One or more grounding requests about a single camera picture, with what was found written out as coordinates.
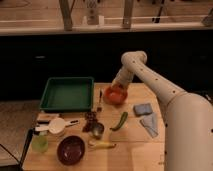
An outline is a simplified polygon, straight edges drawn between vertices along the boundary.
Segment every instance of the towel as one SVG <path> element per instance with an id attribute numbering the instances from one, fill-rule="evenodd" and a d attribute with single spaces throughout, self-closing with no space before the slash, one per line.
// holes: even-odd
<path id="1" fill-rule="evenodd" d="M 133 110 L 135 112 L 135 116 L 137 117 L 153 113 L 150 103 L 134 105 Z"/>
<path id="2" fill-rule="evenodd" d="M 158 136 L 158 124 L 156 113 L 151 113 L 150 115 L 144 115 L 140 120 L 141 125 L 146 129 L 152 138 Z"/>

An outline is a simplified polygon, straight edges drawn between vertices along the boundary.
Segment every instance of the utensil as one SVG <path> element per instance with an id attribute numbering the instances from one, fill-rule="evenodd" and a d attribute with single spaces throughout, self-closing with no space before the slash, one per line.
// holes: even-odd
<path id="1" fill-rule="evenodd" d="M 94 138 L 101 139 L 104 133 L 104 125 L 100 122 L 93 123 L 91 132 Z"/>
<path id="2" fill-rule="evenodd" d="M 49 125 L 36 127 L 36 131 L 49 131 L 52 134 L 60 134 L 64 131 L 66 126 L 72 126 L 78 124 L 78 120 L 65 121 L 62 118 L 55 118 L 50 121 Z"/>
<path id="3" fill-rule="evenodd" d="M 101 112 L 101 111 L 102 111 L 102 106 L 101 106 L 101 98 L 102 98 L 102 95 L 103 95 L 102 90 L 100 90 L 97 112 Z"/>

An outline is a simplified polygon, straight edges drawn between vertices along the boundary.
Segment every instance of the banana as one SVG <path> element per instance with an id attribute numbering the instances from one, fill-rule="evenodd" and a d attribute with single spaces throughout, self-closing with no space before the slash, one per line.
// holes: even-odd
<path id="1" fill-rule="evenodd" d="M 89 140 L 88 144 L 91 148 L 114 148 L 116 146 L 115 143 L 102 140 Z"/>

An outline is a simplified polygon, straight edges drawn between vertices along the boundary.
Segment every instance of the green vegetable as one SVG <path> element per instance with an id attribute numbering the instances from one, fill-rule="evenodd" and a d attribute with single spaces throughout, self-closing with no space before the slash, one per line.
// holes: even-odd
<path id="1" fill-rule="evenodd" d="M 110 129 L 112 131 L 119 130 L 122 127 L 122 125 L 124 124 L 124 122 L 126 121 L 127 117 L 128 117 L 128 113 L 127 112 L 123 112 L 122 115 L 121 115 L 119 123 L 114 128 L 110 128 Z"/>

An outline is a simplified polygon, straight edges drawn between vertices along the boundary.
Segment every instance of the green plastic tray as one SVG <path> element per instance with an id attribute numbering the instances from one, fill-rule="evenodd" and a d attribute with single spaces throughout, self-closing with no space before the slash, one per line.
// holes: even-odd
<path id="1" fill-rule="evenodd" d="M 91 111 L 94 79 L 92 77 L 49 78 L 40 109 L 45 112 Z"/>

